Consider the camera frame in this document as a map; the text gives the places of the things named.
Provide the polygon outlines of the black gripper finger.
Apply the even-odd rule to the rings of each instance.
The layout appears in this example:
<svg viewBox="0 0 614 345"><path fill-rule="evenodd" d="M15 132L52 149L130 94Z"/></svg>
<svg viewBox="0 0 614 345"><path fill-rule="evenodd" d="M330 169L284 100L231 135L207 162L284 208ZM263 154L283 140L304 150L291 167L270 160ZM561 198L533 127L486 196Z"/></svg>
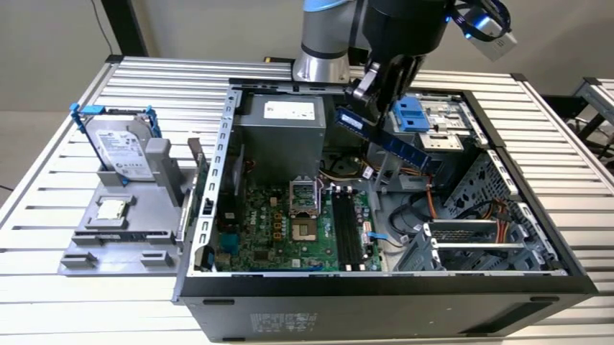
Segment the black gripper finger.
<svg viewBox="0 0 614 345"><path fill-rule="evenodd" d="M406 94L423 65L422 55L384 53L382 55L382 114L390 111L391 104Z"/></svg>
<svg viewBox="0 0 614 345"><path fill-rule="evenodd" d="M363 77L355 78L346 88L346 100L351 110L371 123L384 121L384 106L380 95L384 89L386 67L378 62L368 62Z"/></svg>

